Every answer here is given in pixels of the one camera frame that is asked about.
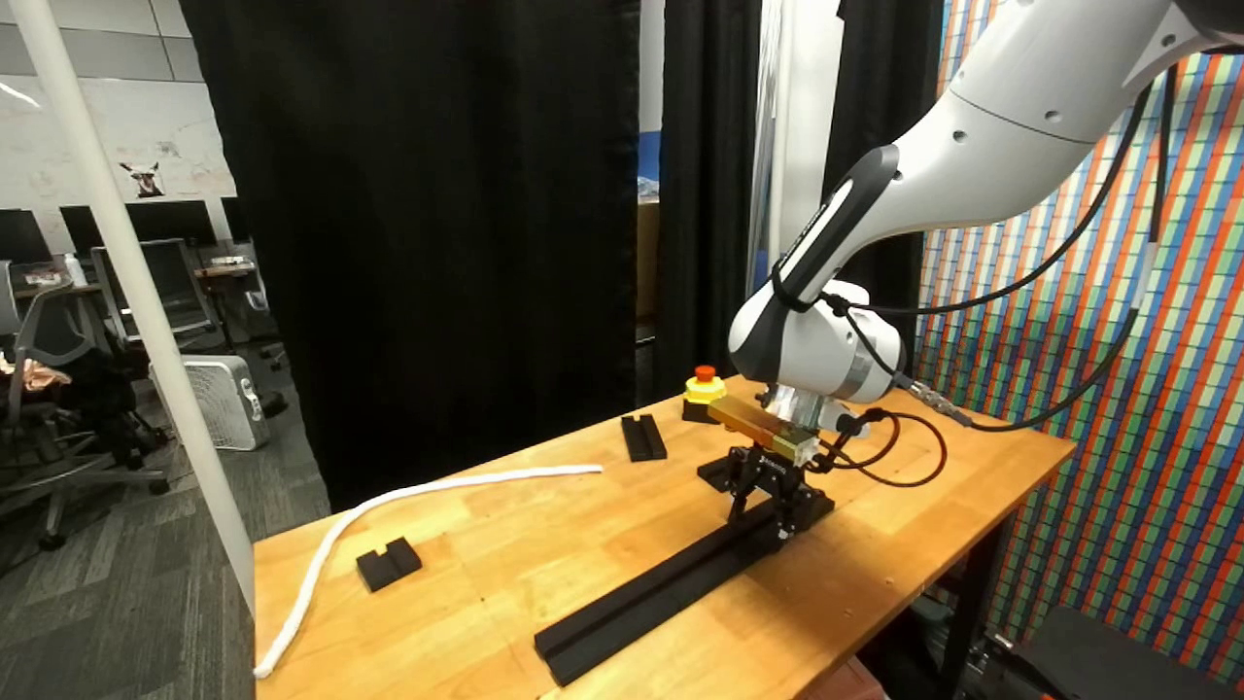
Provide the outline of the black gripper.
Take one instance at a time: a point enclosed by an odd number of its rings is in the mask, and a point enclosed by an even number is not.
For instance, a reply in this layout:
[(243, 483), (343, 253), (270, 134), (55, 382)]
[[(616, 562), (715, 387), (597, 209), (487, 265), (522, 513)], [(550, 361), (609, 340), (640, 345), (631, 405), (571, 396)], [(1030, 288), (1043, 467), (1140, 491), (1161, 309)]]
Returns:
[[(728, 510), (729, 528), (746, 520), (755, 491), (760, 491), (765, 497), (812, 491), (802, 467), (773, 461), (759, 449), (729, 449), (723, 461), (703, 462), (701, 479), (729, 497), (729, 510)], [(773, 540), (785, 545), (790, 536), (795, 536), (795, 510), (782, 507), (773, 513)]]

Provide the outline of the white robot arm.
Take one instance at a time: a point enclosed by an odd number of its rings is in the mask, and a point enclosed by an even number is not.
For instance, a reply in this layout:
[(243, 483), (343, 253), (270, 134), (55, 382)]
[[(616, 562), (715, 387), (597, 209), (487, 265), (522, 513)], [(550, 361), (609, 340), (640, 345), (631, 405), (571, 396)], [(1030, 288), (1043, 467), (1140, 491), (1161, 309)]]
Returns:
[(729, 518), (755, 527), (765, 491), (777, 540), (830, 503), (802, 470), (816, 461), (829, 402), (877, 402), (899, 330), (843, 265), (874, 242), (1015, 220), (1057, 192), (1149, 80), (1209, 47), (1244, 45), (1244, 0), (1002, 0), (931, 109), (872, 150), (821, 205), (768, 282), (736, 313), (729, 365), (777, 388), (777, 435), (715, 475)]

